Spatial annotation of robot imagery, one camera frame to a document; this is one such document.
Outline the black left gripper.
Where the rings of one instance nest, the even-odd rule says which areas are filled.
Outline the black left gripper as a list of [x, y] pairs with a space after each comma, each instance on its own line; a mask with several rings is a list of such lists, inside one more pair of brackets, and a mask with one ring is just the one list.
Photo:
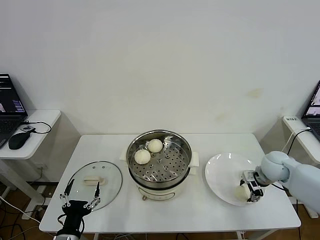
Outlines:
[[62, 202], [62, 211], [65, 214], [62, 234], [65, 235], [82, 235], [85, 229], [84, 216], [90, 214], [100, 202], [100, 182], [97, 182], [93, 200], [69, 200], [74, 179], [70, 180], [63, 193], [59, 195]]

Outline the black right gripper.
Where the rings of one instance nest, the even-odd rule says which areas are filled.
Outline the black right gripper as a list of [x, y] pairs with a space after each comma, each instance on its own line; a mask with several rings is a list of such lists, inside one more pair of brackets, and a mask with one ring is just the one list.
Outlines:
[[[249, 189], [250, 196], [247, 199], [248, 203], [256, 203], [260, 200], [261, 197], [264, 196], [264, 192], [263, 192], [264, 185], [262, 183], [262, 180], [261, 180], [259, 173], [256, 170], [253, 172], [253, 178], [254, 178], [254, 183], [252, 184], [253, 189]], [[245, 183], [246, 183], [246, 181], [242, 177], [239, 185], [242, 186]]]

